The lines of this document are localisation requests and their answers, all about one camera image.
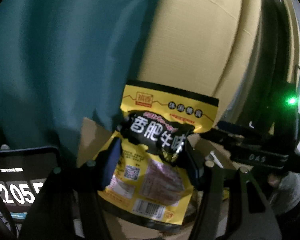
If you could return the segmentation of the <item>yellow black beef snack bag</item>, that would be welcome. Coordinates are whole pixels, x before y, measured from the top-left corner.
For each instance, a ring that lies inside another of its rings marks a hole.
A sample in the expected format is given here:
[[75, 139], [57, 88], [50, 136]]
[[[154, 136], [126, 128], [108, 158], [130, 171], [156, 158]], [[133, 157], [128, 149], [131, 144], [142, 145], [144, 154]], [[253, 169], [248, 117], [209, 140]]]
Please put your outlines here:
[[183, 223], [203, 172], [188, 138], [211, 129], [218, 103], [179, 88], [126, 83], [123, 122], [98, 153], [114, 151], [110, 183], [98, 192], [111, 213], [159, 230]]

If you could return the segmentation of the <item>brown cardboard box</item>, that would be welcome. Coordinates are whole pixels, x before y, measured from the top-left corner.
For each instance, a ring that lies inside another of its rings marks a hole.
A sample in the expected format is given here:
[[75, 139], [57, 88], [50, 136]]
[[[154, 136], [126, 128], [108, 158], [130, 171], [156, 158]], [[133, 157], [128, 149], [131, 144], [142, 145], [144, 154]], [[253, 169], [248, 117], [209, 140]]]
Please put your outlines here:
[[140, 117], [132, 135], [110, 132], [84, 118], [77, 165], [95, 159], [114, 138], [122, 154], [110, 184], [97, 191], [97, 203], [113, 239], [188, 239], [194, 228], [203, 194], [196, 191], [184, 169], [163, 162], [147, 148], [160, 147], [160, 137], [146, 137], [153, 120]]

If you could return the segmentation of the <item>tablet showing clock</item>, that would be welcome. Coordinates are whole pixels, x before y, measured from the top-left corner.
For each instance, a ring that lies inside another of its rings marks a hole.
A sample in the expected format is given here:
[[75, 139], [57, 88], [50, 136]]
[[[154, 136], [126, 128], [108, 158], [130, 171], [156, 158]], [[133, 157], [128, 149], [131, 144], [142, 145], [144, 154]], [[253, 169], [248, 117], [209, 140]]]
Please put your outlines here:
[[53, 146], [0, 150], [0, 196], [15, 222], [25, 220], [58, 156]]

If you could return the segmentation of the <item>black window frame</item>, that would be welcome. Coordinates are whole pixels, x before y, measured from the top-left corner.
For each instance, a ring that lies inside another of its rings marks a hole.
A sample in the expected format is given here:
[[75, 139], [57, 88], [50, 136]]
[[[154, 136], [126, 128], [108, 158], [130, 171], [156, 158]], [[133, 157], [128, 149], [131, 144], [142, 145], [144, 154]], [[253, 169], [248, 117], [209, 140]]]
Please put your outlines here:
[[294, 74], [289, 66], [292, 30], [283, 0], [261, 0], [256, 41], [250, 58], [237, 122], [268, 131], [281, 107], [287, 106], [283, 86]]

